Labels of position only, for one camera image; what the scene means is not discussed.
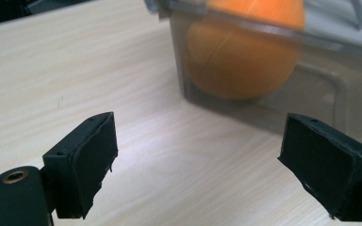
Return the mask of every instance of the tabletop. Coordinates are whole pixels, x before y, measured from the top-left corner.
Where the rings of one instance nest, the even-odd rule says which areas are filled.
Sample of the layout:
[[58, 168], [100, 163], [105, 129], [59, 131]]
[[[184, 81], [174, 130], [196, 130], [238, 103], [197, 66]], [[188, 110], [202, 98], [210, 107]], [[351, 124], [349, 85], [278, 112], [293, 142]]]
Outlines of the tabletop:
[[193, 105], [168, 21], [99, 0], [0, 24], [0, 173], [113, 111], [119, 156], [86, 219], [61, 225], [362, 225], [329, 218], [278, 160], [282, 135]]

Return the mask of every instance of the orange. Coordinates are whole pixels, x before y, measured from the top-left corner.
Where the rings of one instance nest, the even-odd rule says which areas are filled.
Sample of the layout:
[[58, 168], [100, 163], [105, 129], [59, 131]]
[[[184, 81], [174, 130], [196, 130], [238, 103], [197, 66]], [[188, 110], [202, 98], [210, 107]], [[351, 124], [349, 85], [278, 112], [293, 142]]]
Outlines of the orange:
[[[209, 0], [206, 5], [268, 24], [304, 29], [303, 0]], [[189, 28], [182, 61], [187, 76], [203, 91], [224, 99], [252, 99], [281, 86], [299, 52], [294, 41], [205, 18]]]

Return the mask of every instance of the black object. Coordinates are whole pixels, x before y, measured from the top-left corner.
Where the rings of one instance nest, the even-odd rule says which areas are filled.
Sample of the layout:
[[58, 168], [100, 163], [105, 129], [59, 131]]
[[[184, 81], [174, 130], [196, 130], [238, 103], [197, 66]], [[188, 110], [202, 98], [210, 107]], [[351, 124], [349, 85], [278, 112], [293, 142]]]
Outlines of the black object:
[[0, 175], [0, 226], [53, 225], [54, 209], [59, 218], [84, 218], [117, 154], [113, 113], [85, 120], [43, 155], [41, 170]]
[[362, 144], [327, 124], [288, 114], [278, 158], [330, 216], [362, 221]]
[[90, 0], [0, 0], [0, 23]]

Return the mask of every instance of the light wood surface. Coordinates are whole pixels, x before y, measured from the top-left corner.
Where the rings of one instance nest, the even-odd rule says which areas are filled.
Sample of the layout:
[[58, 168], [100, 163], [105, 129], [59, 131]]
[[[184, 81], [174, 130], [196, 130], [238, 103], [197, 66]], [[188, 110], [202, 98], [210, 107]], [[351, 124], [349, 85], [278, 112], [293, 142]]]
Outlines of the light wood surface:
[[0, 173], [113, 111], [119, 157], [61, 225], [362, 225], [331, 220], [278, 162], [282, 137], [189, 104], [167, 21], [99, 0], [0, 24]]

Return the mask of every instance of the orange fruit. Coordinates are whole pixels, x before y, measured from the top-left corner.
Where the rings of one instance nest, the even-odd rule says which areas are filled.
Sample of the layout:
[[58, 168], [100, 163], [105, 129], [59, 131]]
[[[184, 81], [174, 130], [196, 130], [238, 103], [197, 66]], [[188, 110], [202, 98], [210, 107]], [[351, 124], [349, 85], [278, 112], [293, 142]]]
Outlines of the orange fruit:
[[[304, 29], [303, 0], [209, 0], [206, 6]], [[189, 28], [182, 62], [187, 76], [203, 91], [224, 99], [252, 99], [281, 86], [299, 52], [297, 42], [204, 18]]]

